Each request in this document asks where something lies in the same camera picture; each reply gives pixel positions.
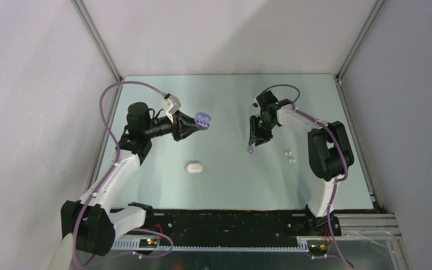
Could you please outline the purple earbud charging case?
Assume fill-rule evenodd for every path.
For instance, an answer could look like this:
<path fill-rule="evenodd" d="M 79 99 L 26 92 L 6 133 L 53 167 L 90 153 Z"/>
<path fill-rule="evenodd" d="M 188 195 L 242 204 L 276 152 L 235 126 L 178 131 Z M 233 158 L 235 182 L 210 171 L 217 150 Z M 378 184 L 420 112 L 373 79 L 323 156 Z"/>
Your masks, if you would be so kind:
<path fill-rule="evenodd" d="M 202 129 L 208 129 L 210 127 L 210 121 L 212 117 L 204 112 L 198 112 L 195 115 L 195 123 L 202 127 Z"/>

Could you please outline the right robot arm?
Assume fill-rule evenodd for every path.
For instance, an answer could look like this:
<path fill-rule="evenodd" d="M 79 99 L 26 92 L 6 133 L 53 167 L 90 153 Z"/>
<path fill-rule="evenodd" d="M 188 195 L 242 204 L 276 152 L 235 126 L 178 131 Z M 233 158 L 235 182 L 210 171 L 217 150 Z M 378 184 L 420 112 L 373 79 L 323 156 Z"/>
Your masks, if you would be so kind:
<path fill-rule="evenodd" d="M 275 127 L 291 128 L 306 135 L 308 163 L 312 173 L 321 179 L 306 209 L 305 229 L 319 235 L 333 218 L 333 203 L 338 183 L 347 179 L 348 169 L 354 163 L 353 151 L 345 126 L 340 121 L 318 119 L 295 106 L 288 99 L 278 100 L 269 90 L 259 94 L 249 120 L 248 152 L 273 138 Z"/>

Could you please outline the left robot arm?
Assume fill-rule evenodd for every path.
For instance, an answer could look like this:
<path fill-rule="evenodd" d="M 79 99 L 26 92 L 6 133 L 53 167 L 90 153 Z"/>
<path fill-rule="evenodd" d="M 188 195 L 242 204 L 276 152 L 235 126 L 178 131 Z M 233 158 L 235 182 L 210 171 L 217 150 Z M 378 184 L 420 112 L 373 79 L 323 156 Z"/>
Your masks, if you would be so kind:
<path fill-rule="evenodd" d="M 149 205 L 132 202 L 116 213 L 111 212 L 117 195 L 148 156 L 153 138 L 169 134 L 175 141 L 181 141 L 197 131 L 207 130 L 212 119 L 203 112 L 188 116 L 170 100 L 164 100 L 163 105 L 165 116 L 161 118 L 152 118 L 144 102 L 129 105 L 114 162 L 103 178 L 78 200 L 66 201 L 62 206 L 62 233 L 72 235 L 76 251 L 105 256 L 114 241 L 127 232 L 136 229 L 149 234 L 154 230 L 155 218 L 148 215 L 152 209 Z"/>

